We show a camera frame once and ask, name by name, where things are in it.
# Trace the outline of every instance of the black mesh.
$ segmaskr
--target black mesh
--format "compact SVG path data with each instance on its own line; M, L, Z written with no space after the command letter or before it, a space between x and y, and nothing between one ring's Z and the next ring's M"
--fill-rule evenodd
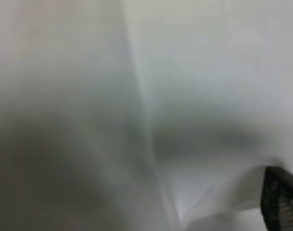
M261 211L269 231L293 231L293 175L268 167L262 192Z

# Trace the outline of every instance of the textured black material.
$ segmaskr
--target textured black material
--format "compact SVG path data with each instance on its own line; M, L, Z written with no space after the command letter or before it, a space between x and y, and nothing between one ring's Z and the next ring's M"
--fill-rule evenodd
M293 231L293 175L267 167L261 211L268 231Z

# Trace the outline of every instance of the black object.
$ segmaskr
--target black object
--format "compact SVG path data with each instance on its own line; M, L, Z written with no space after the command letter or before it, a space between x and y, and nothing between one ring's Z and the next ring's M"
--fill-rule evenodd
M280 167L267 167L261 211L268 231L293 231L293 175Z

